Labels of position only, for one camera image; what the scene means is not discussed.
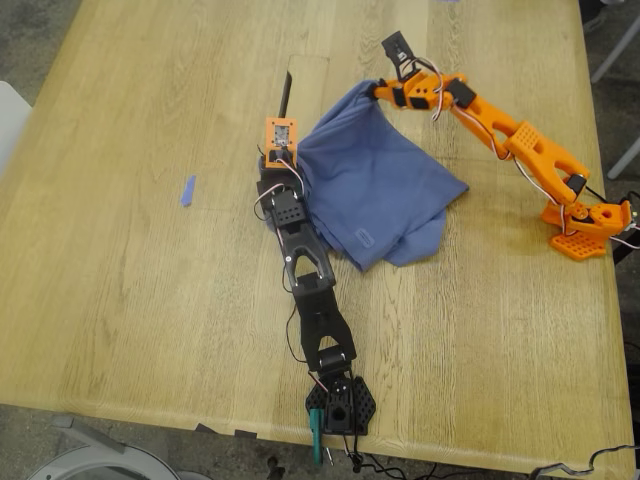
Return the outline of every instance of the wooden table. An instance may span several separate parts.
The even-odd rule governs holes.
[[[256,144],[287,68],[304,133],[392,76],[396,30],[602,191],[577,2],[86,0],[0,180],[0,402],[309,443]],[[361,449],[526,472],[631,442],[610,257],[552,250],[544,198],[450,115],[385,108],[471,189],[434,257],[364,275],[333,258],[378,404]],[[597,476],[632,469],[612,454]]]

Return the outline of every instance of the white wire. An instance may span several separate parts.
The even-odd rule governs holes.
[[[278,187],[282,187],[284,188],[284,183],[276,183],[273,187],[271,187],[269,190],[265,191],[262,195],[260,195],[255,202],[253,202],[253,206],[255,207],[256,204],[262,199],[262,197],[264,197],[265,195],[270,194],[271,192],[273,192],[276,188]]]
[[[511,152],[509,152],[508,150],[507,150],[507,154],[504,157],[501,157],[500,155],[498,155],[498,152],[496,150],[496,144],[493,141],[493,134],[489,131],[489,129],[487,129],[487,127],[485,127],[482,123],[480,123],[480,121],[477,118],[472,117],[471,115],[469,115],[467,112],[462,110],[457,105],[453,105],[452,108],[454,108],[455,111],[458,112],[460,115],[462,115],[463,117],[471,120],[473,123],[475,123],[480,128],[482,128],[485,132],[487,132],[487,135],[489,135],[489,141],[491,142],[491,150],[493,150],[493,153],[495,154],[496,157],[498,157],[499,160],[508,160],[509,159],[509,156],[511,155]]]
[[[570,237],[571,235],[575,235],[576,233],[578,233],[577,230],[574,230],[571,233],[567,233],[567,225],[564,223],[564,205],[560,205],[560,220],[562,221],[562,233],[566,237]]]
[[[629,248],[633,248],[634,250],[640,250],[640,246],[637,246],[637,247],[636,247],[635,245],[631,245],[630,243],[625,242],[624,240],[621,240],[620,238],[617,238],[617,237],[609,237],[609,239],[610,239],[610,240],[615,240],[616,242],[620,242],[621,244],[626,245],[626,246],[627,246],[627,247],[629,247]]]
[[[287,162],[284,162],[281,158],[277,159],[281,164],[283,164],[285,167],[287,167],[289,170],[291,170],[293,172],[293,174],[298,177],[298,180],[300,180],[300,186],[302,187],[302,195],[304,195],[304,182],[302,181],[302,178],[300,177],[300,175],[298,175],[298,172],[296,172],[291,165],[289,165]]]
[[[529,175],[527,175],[527,172],[524,171],[524,169],[520,165],[520,162],[518,162],[518,160],[515,157],[513,159],[513,163],[516,164],[516,167],[518,168],[518,170],[520,170],[520,173],[524,176],[524,178],[529,180],[531,185],[533,185],[538,190],[540,190],[551,201],[551,203],[553,203],[556,206],[558,205],[558,202],[556,202],[555,198],[553,198],[544,188],[542,188],[540,185],[538,185],[536,182],[534,182],[533,179]]]
[[[434,93],[438,94],[438,108],[433,113],[433,115],[431,115],[431,120],[433,120],[435,122],[440,117],[440,113],[442,112],[442,104],[444,102],[444,91],[443,91],[444,80],[442,79],[442,72],[440,71],[438,66],[435,63],[433,63],[431,60],[429,60],[428,58],[422,58],[421,57],[419,60],[431,65],[431,67],[433,67],[433,69],[435,70],[436,76],[438,77],[439,85],[438,85],[437,88],[433,89]]]

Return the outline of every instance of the gray floor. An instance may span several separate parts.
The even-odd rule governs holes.
[[[0,80],[8,81],[31,104],[35,102],[78,4],[79,0],[0,0]],[[640,2],[632,0],[609,9],[604,26],[586,38],[592,70],[639,13]],[[640,35],[606,77],[593,87],[605,170],[640,135],[639,51]],[[606,196],[617,201],[632,189],[640,192],[640,159],[618,180],[606,183]],[[636,254],[618,265],[616,273],[625,337],[640,345],[639,266],[640,254]],[[49,426],[50,418],[48,412],[0,406],[0,480],[27,478],[44,461],[73,445]],[[287,469],[286,478],[357,478],[350,471],[348,459],[340,452],[334,452],[335,467],[319,469],[311,462],[308,447],[99,419],[86,419],[86,422],[119,441],[156,452],[176,469],[197,471],[213,479],[266,478],[266,462],[271,455],[276,455]],[[401,467],[411,478],[428,472],[431,466],[403,459],[381,457],[380,460]],[[441,465],[437,473],[457,470]],[[482,476],[467,474],[457,478],[474,477]],[[523,478],[504,472],[486,472],[486,477],[495,480]],[[381,477],[368,472],[360,478]]]

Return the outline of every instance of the green clamp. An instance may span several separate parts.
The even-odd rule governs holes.
[[[309,427],[313,435],[313,463],[322,465],[322,426],[324,425],[324,410],[312,408],[309,411]]]

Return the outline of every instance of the robotic arm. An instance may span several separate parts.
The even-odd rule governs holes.
[[[356,348],[333,291],[336,284],[325,247],[316,235],[307,210],[304,184],[297,168],[297,122],[286,117],[291,75],[278,117],[266,120],[266,149],[260,157],[258,200],[264,219],[278,238],[291,293],[300,315],[300,342],[316,386],[307,396],[314,432],[314,458],[322,463],[321,434],[366,435],[375,401],[362,377],[355,377],[351,362]],[[298,276],[296,265],[307,257],[315,272]],[[335,345],[320,349],[324,337]]]
[[[628,200],[619,205],[599,203],[592,206],[578,201],[589,178],[589,170],[529,122],[516,122],[477,95],[467,86],[464,75],[443,74],[433,63],[416,58],[400,32],[384,40],[382,45],[395,66],[397,79],[381,79],[372,88],[371,95],[387,100],[397,108],[436,109],[434,120],[442,110],[450,109],[500,160],[513,160],[520,172],[549,199],[541,217],[562,228],[562,233],[550,240],[555,249],[574,260],[603,255],[609,237],[634,225]],[[506,140],[501,142],[496,132],[503,133]],[[539,185],[526,174],[520,162]],[[561,177],[558,170],[566,176]]]

